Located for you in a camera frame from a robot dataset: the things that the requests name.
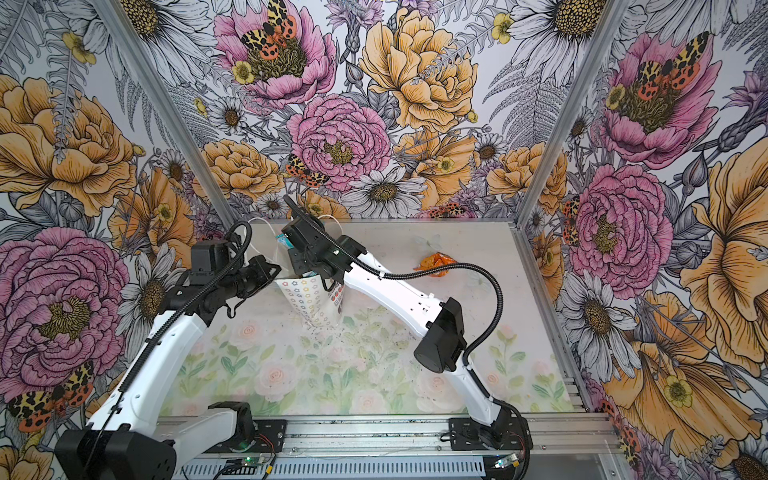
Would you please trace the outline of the white patterned paper bag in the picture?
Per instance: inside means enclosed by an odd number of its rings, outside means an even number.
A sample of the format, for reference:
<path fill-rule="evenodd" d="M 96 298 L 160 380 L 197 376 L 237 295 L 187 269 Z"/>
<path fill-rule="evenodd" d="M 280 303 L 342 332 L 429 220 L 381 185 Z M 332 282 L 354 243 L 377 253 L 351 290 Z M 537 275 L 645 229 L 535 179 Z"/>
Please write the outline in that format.
<path fill-rule="evenodd" d="M 315 273 L 298 276 L 293 271 L 288 251 L 277 248 L 275 237 L 282 233 L 269 220 L 256 214 L 248 214 L 246 220 L 253 231 L 250 255 L 264 255 L 282 268 L 274 284 L 294 312 L 312 327 L 337 325 L 342 317 L 344 287 Z"/>

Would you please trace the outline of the teal snack packet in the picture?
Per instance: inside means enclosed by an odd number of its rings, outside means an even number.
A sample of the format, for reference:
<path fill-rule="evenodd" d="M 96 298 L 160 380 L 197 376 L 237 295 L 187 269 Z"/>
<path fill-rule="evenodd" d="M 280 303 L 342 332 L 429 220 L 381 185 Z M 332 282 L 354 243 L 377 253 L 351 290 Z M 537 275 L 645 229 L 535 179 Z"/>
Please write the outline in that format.
<path fill-rule="evenodd" d="M 277 248 L 282 250 L 291 250 L 294 248 L 293 243 L 285 234 L 279 234 L 275 237 Z"/>

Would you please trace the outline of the orange snack packet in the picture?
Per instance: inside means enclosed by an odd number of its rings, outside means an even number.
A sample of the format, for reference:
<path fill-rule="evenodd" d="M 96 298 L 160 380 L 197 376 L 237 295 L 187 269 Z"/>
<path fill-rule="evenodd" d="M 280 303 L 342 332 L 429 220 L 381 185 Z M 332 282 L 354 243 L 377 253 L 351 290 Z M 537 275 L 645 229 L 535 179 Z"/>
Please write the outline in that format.
<path fill-rule="evenodd" d="M 434 254 L 431 254 L 425 258 L 423 258 L 417 267 L 414 268 L 414 271 L 418 272 L 424 272 L 429 271 L 429 276 L 434 278 L 441 278 L 448 274 L 448 270 L 440 270 L 437 271 L 438 267 L 443 267 L 446 265 L 452 265 L 456 264 L 457 261 L 450 257 L 447 254 L 444 254 L 442 252 L 436 252 Z"/>

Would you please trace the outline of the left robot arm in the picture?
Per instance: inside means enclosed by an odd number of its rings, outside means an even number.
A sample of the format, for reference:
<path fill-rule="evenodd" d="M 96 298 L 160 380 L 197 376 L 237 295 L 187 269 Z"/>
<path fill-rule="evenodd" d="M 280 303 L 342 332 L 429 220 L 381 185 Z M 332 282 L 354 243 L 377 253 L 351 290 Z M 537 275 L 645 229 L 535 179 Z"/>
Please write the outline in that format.
<path fill-rule="evenodd" d="M 229 444 L 251 447 L 257 428 L 250 407 L 225 401 L 158 433 L 162 404 L 192 347 L 231 299 L 246 300 L 269 286 L 280 266 L 255 256 L 223 268 L 206 285 L 167 294 L 144 347 L 116 391 L 86 427 L 68 430 L 55 457 L 69 479 L 171 479 L 200 454 Z"/>

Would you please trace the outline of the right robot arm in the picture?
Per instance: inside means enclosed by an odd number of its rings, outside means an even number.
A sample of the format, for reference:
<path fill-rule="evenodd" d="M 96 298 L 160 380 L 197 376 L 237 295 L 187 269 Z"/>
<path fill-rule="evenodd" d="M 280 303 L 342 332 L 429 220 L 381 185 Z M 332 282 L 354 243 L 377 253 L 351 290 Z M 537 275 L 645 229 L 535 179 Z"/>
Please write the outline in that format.
<path fill-rule="evenodd" d="M 384 306 L 419 339 L 414 357 L 425 369 L 447 378 L 476 423 L 474 438 L 497 449 L 514 409 L 487 390 L 470 360 L 475 343 L 464 338 L 460 303 L 423 293 L 406 282 L 406 274 L 393 274 L 348 236 L 334 240 L 322 233 L 283 230 L 288 254 L 297 273 L 312 272 L 356 290 Z"/>

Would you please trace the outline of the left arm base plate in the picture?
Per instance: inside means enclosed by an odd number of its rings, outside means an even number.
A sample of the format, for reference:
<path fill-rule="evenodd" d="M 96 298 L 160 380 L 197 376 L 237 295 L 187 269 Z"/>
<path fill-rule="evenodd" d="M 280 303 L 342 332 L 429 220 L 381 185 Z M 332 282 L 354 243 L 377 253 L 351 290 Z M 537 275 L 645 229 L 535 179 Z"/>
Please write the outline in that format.
<path fill-rule="evenodd" d="M 215 444 L 206 454 L 281 453 L 286 440 L 288 422 L 284 419 L 257 419 L 251 440 L 230 439 Z"/>

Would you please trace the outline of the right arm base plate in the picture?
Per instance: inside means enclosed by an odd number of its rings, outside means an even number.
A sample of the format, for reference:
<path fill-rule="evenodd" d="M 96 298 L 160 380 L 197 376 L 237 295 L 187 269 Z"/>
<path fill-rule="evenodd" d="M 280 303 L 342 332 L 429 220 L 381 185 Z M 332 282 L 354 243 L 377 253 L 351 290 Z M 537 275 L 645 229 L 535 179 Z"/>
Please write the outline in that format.
<path fill-rule="evenodd" d="M 525 419 L 498 420 L 486 426 L 469 417 L 448 419 L 447 441 L 452 451 L 523 451 L 533 449 Z"/>

